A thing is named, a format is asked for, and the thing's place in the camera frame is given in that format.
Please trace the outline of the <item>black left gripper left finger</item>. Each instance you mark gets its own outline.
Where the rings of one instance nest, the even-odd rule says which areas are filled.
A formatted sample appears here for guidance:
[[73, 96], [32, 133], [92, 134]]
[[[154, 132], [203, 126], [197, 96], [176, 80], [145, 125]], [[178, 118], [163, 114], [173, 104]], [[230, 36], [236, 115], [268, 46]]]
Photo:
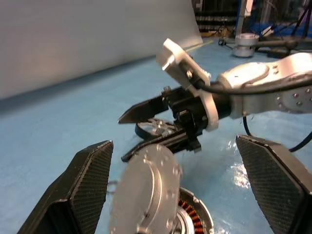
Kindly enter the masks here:
[[46, 189], [20, 234], [93, 234], [106, 201], [114, 144], [90, 145], [75, 154]]

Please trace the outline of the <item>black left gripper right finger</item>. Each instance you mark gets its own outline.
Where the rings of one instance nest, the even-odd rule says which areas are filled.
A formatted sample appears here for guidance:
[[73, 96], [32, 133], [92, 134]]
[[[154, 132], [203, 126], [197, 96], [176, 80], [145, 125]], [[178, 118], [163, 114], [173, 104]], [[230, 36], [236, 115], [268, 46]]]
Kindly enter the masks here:
[[253, 195], [275, 234], [312, 232], [312, 174], [283, 145], [237, 135]]

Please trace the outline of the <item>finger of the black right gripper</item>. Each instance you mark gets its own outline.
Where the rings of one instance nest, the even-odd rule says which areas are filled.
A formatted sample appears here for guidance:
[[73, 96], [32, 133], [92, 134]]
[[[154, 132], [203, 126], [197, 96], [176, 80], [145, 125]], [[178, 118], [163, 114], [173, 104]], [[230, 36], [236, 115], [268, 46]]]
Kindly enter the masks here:
[[172, 152], [179, 152], [185, 150], [188, 143], [188, 137], [184, 130], [168, 134], [166, 136], [159, 136], [153, 139], [143, 140], [130, 149], [124, 156], [121, 157], [122, 162], [128, 162], [139, 150], [152, 144], [159, 144], [169, 148]]
[[145, 122], [169, 109], [163, 95], [137, 103], [126, 110], [118, 119], [118, 124]]

